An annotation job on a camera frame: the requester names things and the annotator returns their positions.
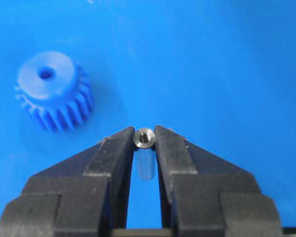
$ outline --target gear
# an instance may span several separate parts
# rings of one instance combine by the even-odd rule
[[[48,131],[73,130],[93,108],[89,77],[60,52],[45,52],[20,69],[16,99],[33,121]]]

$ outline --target black vise jaw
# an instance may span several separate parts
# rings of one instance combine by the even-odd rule
[[[162,126],[154,132],[163,233],[282,236],[274,202],[251,173]],[[134,133],[128,127],[32,176],[6,206],[0,237],[102,237],[125,228]]]

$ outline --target gear center hole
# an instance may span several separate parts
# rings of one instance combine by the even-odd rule
[[[52,80],[54,79],[55,70],[51,67],[43,66],[38,69],[37,74],[42,80]]]

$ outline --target helical gear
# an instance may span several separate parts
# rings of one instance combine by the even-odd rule
[[[59,52],[38,54],[19,72],[16,99],[48,131],[73,130],[93,108],[90,79],[80,65]]]

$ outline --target blue surface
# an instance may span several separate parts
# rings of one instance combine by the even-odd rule
[[[17,70],[46,50],[92,80],[75,131],[40,131],[14,99]],[[296,0],[0,1],[0,215],[35,172],[156,124],[254,173],[296,226]],[[135,174],[128,227],[160,227],[156,178]]]

